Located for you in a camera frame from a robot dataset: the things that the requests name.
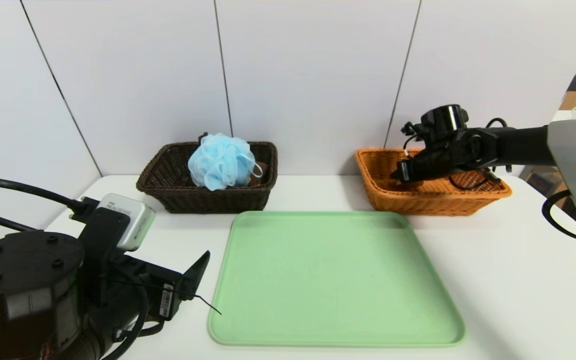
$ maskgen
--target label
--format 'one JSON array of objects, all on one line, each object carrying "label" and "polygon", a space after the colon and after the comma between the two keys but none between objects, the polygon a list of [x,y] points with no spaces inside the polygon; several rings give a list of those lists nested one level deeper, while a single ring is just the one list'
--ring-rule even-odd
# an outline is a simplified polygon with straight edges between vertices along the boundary
[{"label": "label", "polygon": [[172,305],[172,290],[170,284],[164,284],[164,291],[161,293],[161,305],[159,305],[159,314],[167,318],[170,314],[170,306]]}]

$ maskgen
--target black plastic bracket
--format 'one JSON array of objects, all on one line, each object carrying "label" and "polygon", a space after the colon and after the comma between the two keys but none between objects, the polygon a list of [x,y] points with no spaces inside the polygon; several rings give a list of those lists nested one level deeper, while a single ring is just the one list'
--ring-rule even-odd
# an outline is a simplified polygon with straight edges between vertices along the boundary
[{"label": "black plastic bracket", "polygon": [[106,301],[107,280],[110,262],[123,255],[117,248],[130,217],[121,212],[99,207],[87,219],[86,227],[79,235],[84,246],[84,296],[96,306]]}]

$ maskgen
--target table surface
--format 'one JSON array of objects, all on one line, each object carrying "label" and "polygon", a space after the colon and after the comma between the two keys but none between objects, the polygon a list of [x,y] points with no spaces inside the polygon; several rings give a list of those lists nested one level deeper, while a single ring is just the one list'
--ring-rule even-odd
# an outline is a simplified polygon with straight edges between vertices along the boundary
[{"label": "table surface", "polygon": [[[198,294],[212,299],[235,215],[169,214],[135,189],[137,176],[99,179],[85,192],[116,193],[158,210],[141,248],[131,255],[185,271],[201,254],[211,259]],[[209,308],[181,304],[163,331],[139,338],[122,360],[569,360],[576,359],[576,239],[541,215],[544,197],[517,177],[504,177],[514,194],[471,216],[407,216],[466,323],[451,348],[288,348],[223,346],[208,335]],[[358,176],[279,176],[268,211],[372,210]],[[77,237],[83,224],[64,211],[48,227]],[[555,208],[565,228],[576,223]]]}]

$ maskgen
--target green tray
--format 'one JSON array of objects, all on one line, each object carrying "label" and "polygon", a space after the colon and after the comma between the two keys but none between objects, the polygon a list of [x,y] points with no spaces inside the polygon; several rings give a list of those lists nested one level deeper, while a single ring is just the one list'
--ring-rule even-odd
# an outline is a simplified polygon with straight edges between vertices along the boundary
[{"label": "green tray", "polygon": [[237,346],[448,347],[464,321],[393,212],[238,215],[208,331]]}]

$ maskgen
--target black cylindrical motor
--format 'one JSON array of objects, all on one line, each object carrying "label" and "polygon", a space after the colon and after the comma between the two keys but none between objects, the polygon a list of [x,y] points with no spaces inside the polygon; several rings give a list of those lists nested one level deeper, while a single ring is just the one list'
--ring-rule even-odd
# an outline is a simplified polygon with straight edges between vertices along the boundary
[{"label": "black cylindrical motor", "polygon": [[48,360],[82,332],[82,243],[42,230],[0,239],[0,360]]}]

